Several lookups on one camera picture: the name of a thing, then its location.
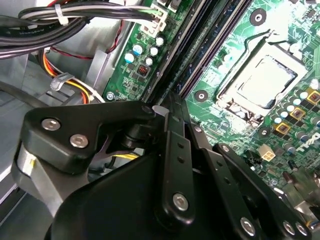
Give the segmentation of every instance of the screw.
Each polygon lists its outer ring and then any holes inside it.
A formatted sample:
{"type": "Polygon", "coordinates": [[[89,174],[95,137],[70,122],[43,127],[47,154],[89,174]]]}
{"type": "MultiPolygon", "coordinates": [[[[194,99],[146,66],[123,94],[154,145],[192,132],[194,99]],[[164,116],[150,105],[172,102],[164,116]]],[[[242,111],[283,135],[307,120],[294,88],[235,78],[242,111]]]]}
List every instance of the screw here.
{"type": "Polygon", "coordinates": [[[43,120],[41,125],[45,130],[48,131],[56,131],[59,128],[61,128],[61,124],[57,120],[54,120],[52,118],[47,118],[43,120]]]}
{"type": "Polygon", "coordinates": [[[148,106],[142,106],[142,110],[147,114],[152,114],[154,111],[148,106]]]}
{"type": "Polygon", "coordinates": [[[300,233],[302,233],[303,235],[307,236],[308,233],[306,231],[306,229],[302,226],[302,224],[300,222],[296,222],[295,223],[296,228],[299,230],[300,233]]]}
{"type": "Polygon", "coordinates": [[[89,141],[86,136],[75,134],[70,138],[70,143],[75,148],[84,149],[86,146],[88,146],[89,141]]]}
{"type": "Polygon", "coordinates": [[[115,99],[115,94],[112,91],[108,91],[106,93],[106,99],[109,101],[113,101],[115,99]]]}
{"type": "Polygon", "coordinates": [[[196,130],[198,133],[202,132],[202,129],[198,126],[194,126],[194,130],[196,130]]]}
{"type": "Polygon", "coordinates": [[[285,230],[290,233],[291,235],[295,235],[295,230],[294,228],[290,225],[290,223],[288,223],[287,221],[283,222],[283,226],[285,228],[285,230]]]}
{"type": "Polygon", "coordinates": [[[187,211],[189,208],[188,200],[181,193],[173,195],[173,203],[180,211],[187,211]]]}
{"type": "Polygon", "coordinates": [[[225,151],[225,152],[229,152],[229,148],[228,148],[227,146],[225,146],[225,145],[222,145],[222,149],[223,149],[223,151],[225,151]]]}
{"type": "Polygon", "coordinates": [[[256,235],[255,227],[252,225],[252,223],[246,217],[242,217],[240,219],[240,223],[241,223],[242,228],[245,230],[245,232],[247,234],[249,234],[251,237],[256,235]]]}

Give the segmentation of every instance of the green circuit board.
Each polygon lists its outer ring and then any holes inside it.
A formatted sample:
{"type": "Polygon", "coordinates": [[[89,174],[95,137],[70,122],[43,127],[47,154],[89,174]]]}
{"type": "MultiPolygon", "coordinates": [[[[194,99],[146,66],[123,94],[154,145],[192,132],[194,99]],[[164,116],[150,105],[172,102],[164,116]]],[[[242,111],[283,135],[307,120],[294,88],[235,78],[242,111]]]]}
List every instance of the green circuit board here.
{"type": "Polygon", "coordinates": [[[177,12],[173,12],[165,6],[157,3],[156,0],[146,0],[144,4],[151,6],[155,4],[165,11],[168,15],[166,18],[166,27],[163,32],[159,34],[164,37],[165,43],[159,47],[158,54],[153,56],[152,66],[147,66],[145,63],[146,57],[150,57],[150,48],[156,45],[154,37],[141,31],[141,25],[135,24],[132,33],[127,41],[127,44],[119,58],[119,61],[114,69],[112,77],[110,78],[103,96],[107,99],[107,93],[113,93],[117,99],[121,100],[138,100],[148,85],[150,79],[157,74],[157,67],[163,60],[166,52],[170,47],[170,43],[176,36],[180,26],[183,24],[194,0],[183,0],[180,4],[177,12]],[[136,55],[133,63],[127,63],[125,61],[125,55],[132,53],[134,45],[140,45],[143,48],[141,55],[136,55]],[[148,73],[143,76],[138,73],[138,68],[143,65],[147,67],[148,73]]]}
{"type": "MultiPolygon", "coordinates": [[[[275,158],[271,161],[264,160],[261,164],[252,167],[271,186],[281,188],[286,184],[282,172],[293,172],[288,165],[288,160],[294,160],[298,167],[304,166],[310,171],[320,165],[320,129],[312,123],[312,120],[320,116],[320,101],[313,102],[302,98],[301,103],[295,106],[302,110],[300,112],[303,115],[301,118],[292,119],[290,114],[293,112],[288,112],[289,117],[282,118],[281,123],[275,124],[274,122],[275,117],[280,117],[277,115],[284,109],[285,104],[290,103],[290,99],[292,99],[290,97],[299,98],[297,90],[307,92],[308,98],[319,94],[319,20],[319,4],[306,5],[303,0],[254,0],[228,35],[222,47],[213,56],[186,98],[191,118],[200,123],[212,145],[218,142],[226,143],[244,157],[247,150],[257,153],[257,149],[262,144],[266,144],[273,150],[275,158]],[[257,9],[263,9],[266,13],[266,19],[261,25],[251,23],[251,16],[257,9]],[[223,88],[223,83],[231,74],[232,69],[239,64],[246,52],[246,41],[268,31],[275,34],[279,42],[299,46],[302,54],[301,60],[307,73],[264,117],[261,124],[253,126],[218,105],[217,94],[223,88]],[[196,98],[196,94],[202,90],[207,93],[205,101],[199,101],[196,98]],[[289,127],[288,132],[279,134],[276,129],[281,129],[278,128],[280,124],[282,127],[289,127]],[[269,129],[269,132],[263,135],[261,134],[262,129],[269,129]],[[299,132],[306,133],[311,140],[302,145],[304,143],[297,137],[299,132]],[[285,143],[291,143],[297,149],[294,154],[283,149],[285,143]]],[[[272,88],[275,81],[270,79],[269,82],[270,88],[272,88]]]]}

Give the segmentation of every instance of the black plastic bracket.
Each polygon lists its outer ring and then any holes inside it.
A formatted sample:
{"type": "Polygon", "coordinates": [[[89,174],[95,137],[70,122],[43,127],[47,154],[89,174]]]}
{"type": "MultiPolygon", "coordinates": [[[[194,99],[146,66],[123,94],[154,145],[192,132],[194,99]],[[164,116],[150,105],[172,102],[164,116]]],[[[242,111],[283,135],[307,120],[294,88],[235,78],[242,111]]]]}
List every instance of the black plastic bracket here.
{"type": "Polygon", "coordinates": [[[140,101],[36,108],[25,115],[20,138],[26,150],[37,158],[62,172],[79,174],[87,170],[108,132],[147,124],[155,116],[154,111],[140,101]],[[60,128],[46,130],[42,126],[45,119],[58,121],[60,128]],[[71,145],[71,136],[77,134],[87,138],[85,148],[71,145]]]}

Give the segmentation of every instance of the chip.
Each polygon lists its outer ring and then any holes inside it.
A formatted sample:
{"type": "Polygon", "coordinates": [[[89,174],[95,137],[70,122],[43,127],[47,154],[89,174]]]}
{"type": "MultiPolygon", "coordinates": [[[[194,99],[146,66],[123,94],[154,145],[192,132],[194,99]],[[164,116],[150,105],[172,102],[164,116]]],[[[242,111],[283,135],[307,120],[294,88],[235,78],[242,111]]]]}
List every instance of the chip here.
{"type": "Polygon", "coordinates": [[[304,117],[304,115],[306,114],[305,111],[303,111],[301,108],[299,107],[296,107],[291,113],[290,113],[290,116],[297,119],[297,120],[300,120],[304,117]]]}
{"type": "Polygon", "coordinates": [[[313,91],[306,99],[312,104],[317,104],[320,102],[320,93],[318,91],[313,91]]]}
{"type": "Polygon", "coordinates": [[[275,130],[277,130],[281,134],[286,135],[289,132],[290,129],[291,129],[290,126],[288,126],[287,124],[282,122],[276,127],[275,130]]]}

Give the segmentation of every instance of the cable bundle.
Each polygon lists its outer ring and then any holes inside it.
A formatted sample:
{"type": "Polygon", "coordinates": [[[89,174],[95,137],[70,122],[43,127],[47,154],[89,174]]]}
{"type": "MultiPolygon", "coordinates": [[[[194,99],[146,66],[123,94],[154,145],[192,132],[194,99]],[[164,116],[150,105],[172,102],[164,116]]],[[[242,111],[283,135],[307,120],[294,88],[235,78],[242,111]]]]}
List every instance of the cable bundle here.
{"type": "Polygon", "coordinates": [[[145,6],[123,6],[105,0],[55,0],[48,7],[22,10],[19,18],[0,17],[0,60],[38,51],[56,45],[77,34],[93,17],[126,21],[154,20],[157,12],[145,6]],[[61,11],[69,23],[61,25],[54,4],[63,4],[61,11]],[[26,26],[37,25],[28,29],[26,26]]]}

